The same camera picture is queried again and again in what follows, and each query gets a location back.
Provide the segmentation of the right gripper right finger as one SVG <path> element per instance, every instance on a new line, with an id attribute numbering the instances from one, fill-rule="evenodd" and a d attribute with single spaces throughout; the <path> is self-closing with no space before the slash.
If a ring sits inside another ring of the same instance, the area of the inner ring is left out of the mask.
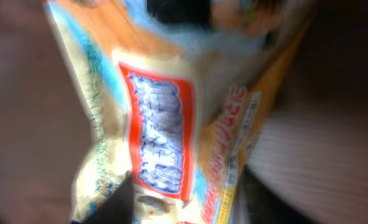
<path id="1" fill-rule="evenodd" d="M 233 224 L 314 224 L 271 192 L 248 168 L 242 171 Z"/>

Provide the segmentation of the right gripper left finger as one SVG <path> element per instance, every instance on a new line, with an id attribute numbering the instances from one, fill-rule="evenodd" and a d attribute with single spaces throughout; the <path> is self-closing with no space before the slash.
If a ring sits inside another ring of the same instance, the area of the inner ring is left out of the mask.
<path id="1" fill-rule="evenodd" d="M 134 189 L 129 171 L 121 175 L 78 175 L 78 223 L 131 223 Z"/>

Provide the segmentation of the yellow snack bag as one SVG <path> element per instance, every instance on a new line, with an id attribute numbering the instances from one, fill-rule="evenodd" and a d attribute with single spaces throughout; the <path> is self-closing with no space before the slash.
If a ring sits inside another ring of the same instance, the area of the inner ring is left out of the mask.
<path id="1" fill-rule="evenodd" d="M 78 175 L 121 175 L 131 223 L 229 223 L 315 1 L 46 1 L 91 123 Z"/>

